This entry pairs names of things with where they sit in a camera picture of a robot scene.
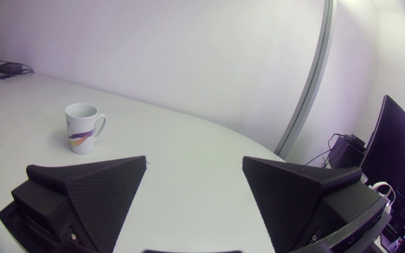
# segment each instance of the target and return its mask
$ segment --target mug logo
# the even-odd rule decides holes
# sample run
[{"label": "mug logo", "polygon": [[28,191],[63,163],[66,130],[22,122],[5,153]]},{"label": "mug logo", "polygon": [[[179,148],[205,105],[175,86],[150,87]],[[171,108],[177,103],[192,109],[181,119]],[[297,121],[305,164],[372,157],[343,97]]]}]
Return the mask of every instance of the mug logo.
[{"label": "mug logo", "polygon": [[96,123],[95,126],[93,127],[92,130],[84,133],[79,133],[79,134],[73,134],[71,136],[68,136],[70,138],[70,146],[72,147],[77,147],[80,146],[88,137],[93,136],[95,134],[95,129],[96,129]]}]

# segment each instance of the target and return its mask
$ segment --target gray metal frame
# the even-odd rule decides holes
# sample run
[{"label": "gray metal frame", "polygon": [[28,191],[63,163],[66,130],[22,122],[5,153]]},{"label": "gray metal frame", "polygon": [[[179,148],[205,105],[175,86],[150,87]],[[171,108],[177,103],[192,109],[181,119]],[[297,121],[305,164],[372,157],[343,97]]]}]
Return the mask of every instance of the gray metal frame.
[{"label": "gray metal frame", "polygon": [[330,34],[335,4],[336,2],[334,0],[324,0],[320,37],[318,38],[318,44],[312,66],[310,67],[309,76],[307,77],[306,85],[304,86],[301,97],[299,98],[295,112],[293,113],[284,135],[275,150],[275,154],[282,159],[287,157],[291,148],[295,144],[296,138],[301,132],[318,92],[329,55],[331,43]]}]

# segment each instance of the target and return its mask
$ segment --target purple swoosh graphic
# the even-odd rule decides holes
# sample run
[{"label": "purple swoosh graphic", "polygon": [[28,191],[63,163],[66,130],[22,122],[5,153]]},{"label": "purple swoosh graphic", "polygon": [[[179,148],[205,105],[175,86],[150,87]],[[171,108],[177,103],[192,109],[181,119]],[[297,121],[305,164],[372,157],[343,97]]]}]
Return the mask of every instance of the purple swoosh graphic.
[{"label": "purple swoosh graphic", "polygon": [[85,133],[79,133],[79,134],[74,134],[71,136],[68,136],[70,139],[76,139],[76,138],[82,138],[85,136],[92,136],[95,133],[95,128],[93,128],[91,131],[85,132]]}]

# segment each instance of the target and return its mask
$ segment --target white wall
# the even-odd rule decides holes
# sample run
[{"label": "white wall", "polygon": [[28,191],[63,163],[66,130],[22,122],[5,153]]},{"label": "white wall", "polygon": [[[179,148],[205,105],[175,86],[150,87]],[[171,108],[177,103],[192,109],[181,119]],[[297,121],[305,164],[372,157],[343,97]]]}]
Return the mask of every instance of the white wall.
[{"label": "white wall", "polygon": [[196,115],[274,150],[305,85],[323,5],[0,0],[0,58]]},{"label": "white wall", "polygon": [[[288,162],[306,163],[328,150],[333,133],[368,142],[385,94],[405,110],[405,3],[377,4],[338,1],[326,72]],[[321,163],[322,157],[311,165]]]},{"label": "white wall", "polygon": [[405,14],[379,13],[379,64],[376,81],[363,103],[354,132],[367,142],[378,120],[384,95],[405,110]]}]

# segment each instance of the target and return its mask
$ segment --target desk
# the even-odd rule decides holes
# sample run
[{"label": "desk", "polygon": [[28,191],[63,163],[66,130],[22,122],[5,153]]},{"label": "desk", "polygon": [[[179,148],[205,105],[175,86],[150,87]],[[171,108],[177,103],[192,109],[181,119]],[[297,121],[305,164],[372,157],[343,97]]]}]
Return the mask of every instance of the desk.
[{"label": "desk", "polygon": [[[68,147],[64,109],[73,103],[108,118],[86,155]],[[274,252],[242,171],[244,155],[282,161],[268,149],[206,120],[42,75],[0,80],[0,211],[29,164],[138,155],[148,169],[114,252]],[[1,222],[0,252],[22,252]]]}]

